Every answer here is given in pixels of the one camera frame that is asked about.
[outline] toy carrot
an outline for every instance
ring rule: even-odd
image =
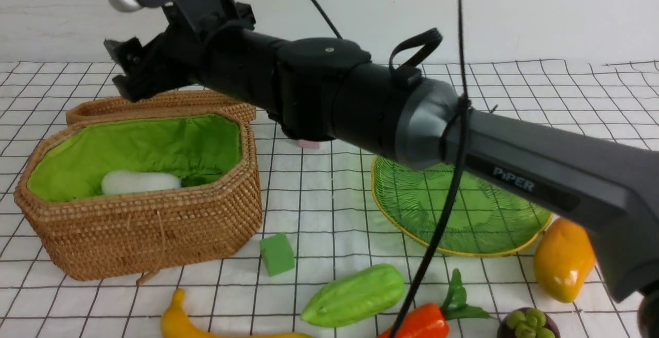
[[[472,307],[466,303],[466,289],[458,269],[453,271],[449,282],[449,292],[441,307],[435,303],[427,303],[410,312],[395,338],[447,338],[449,324],[452,319],[485,318],[490,314],[480,307]],[[390,338],[391,328],[377,338]]]

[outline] green basket lining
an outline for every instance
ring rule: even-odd
[[[216,114],[105,122],[48,151],[28,189],[47,202],[96,197],[103,177],[118,169],[167,172],[196,186],[216,181],[241,157],[239,125]]]

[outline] toy bitter melon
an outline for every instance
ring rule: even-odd
[[[315,326],[339,328],[388,310],[405,293],[403,275],[379,263],[324,286],[304,308],[301,319]]]

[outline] green foam block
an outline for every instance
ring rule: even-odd
[[[261,240],[261,259],[268,275],[275,276],[295,268],[295,255],[286,234],[280,233]]]

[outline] white wall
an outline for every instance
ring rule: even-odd
[[[288,39],[332,35],[308,0],[240,1],[253,5],[259,31]],[[431,60],[457,58],[455,0],[319,1],[343,36],[378,62],[398,42],[435,26],[445,43]],[[464,3],[468,61],[659,58],[659,0]],[[158,10],[118,14],[106,0],[0,0],[0,61],[106,61],[105,37],[147,40],[164,26]]]

